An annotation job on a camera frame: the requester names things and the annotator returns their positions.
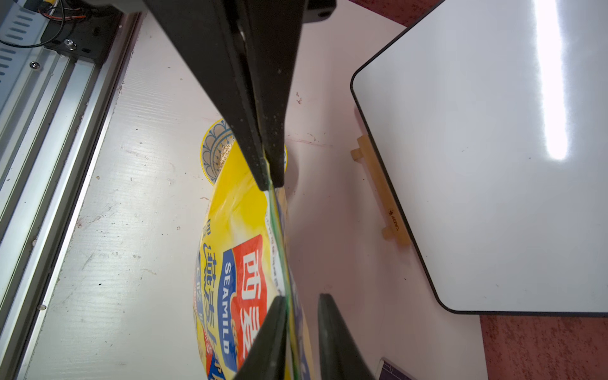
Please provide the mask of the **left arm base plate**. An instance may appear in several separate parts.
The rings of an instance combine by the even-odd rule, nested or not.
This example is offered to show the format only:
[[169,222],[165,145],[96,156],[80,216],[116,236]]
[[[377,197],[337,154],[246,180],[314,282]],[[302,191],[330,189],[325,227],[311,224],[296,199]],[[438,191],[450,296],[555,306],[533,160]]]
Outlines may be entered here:
[[113,6],[84,1],[45,1],[38,13],[48,21],[41,37],[46,49],[95,64],[106,61],[123,18]]

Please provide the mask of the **yellow oats bag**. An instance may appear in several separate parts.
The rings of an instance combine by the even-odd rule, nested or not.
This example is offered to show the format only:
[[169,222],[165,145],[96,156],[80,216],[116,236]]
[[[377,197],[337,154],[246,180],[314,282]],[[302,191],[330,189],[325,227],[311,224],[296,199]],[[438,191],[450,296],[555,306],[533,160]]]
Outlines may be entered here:
[[233,142],[223,152],[196,263],[193,309],[199,356],[209,379],[241,369],[273,299],[288,304],[288,379],[313,379],[306,317],[288,265],[283,188],[259,190]]

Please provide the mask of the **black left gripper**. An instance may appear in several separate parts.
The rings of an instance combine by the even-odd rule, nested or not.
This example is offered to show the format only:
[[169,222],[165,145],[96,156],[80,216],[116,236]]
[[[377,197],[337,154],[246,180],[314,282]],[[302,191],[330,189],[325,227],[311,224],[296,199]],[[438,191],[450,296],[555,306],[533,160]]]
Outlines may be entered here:
[[224,3],[146,1],[145,5],[231,127],[258,188],[269,189],[269,174],[275,187],[284,186],[285,121],[302,23],[328,19],[337,1],[237,2],[256,121]]

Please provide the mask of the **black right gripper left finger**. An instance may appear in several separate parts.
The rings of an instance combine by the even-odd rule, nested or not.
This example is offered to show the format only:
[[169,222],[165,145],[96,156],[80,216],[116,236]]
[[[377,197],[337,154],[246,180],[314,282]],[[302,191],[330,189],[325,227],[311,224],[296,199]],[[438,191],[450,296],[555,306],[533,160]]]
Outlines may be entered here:
[[267,313],[250,353],[234,380],[284,379],[287,341],[287,301],[277,296]]

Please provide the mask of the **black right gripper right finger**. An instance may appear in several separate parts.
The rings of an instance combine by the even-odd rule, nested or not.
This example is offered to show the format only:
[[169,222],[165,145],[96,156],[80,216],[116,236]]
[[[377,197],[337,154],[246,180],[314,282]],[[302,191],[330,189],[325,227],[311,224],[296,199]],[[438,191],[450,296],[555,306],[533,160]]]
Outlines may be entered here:
[[374,379],[330,294],[318,299],[318,343],[322,379]]

